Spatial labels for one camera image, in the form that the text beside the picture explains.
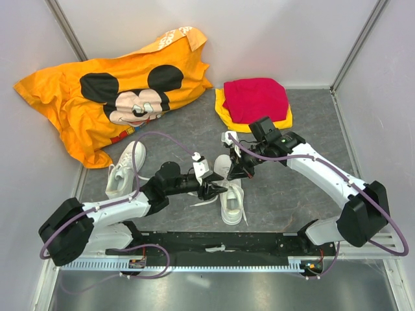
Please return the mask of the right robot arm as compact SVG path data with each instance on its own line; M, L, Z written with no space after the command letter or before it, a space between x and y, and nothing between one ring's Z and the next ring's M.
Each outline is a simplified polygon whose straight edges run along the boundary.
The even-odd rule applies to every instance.
M265 161L281 163L312 181L342 210L339 216L313 220L301 228L296 243L301 253L312 255L320 245L335 241L359 248L388 224L388 199L380 182L367 183L339 169L297 133L282 134L269 117L249 127L255 137L249 148L241 145L235 131L222 134L230 149L228 180L252 178L255 166Z

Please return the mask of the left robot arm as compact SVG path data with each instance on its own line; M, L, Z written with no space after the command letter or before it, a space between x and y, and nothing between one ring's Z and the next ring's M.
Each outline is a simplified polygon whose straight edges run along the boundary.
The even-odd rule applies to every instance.
M168 206L172 195L194 192L200 200L213 199L227 191L219 185L223 179L205 160L195 162L193 172L187 174L182 174L178 163L166 162L130 194L101 202L66 199L38 230L44 243L40 257L65 266L83 254L99 230L156 214Z

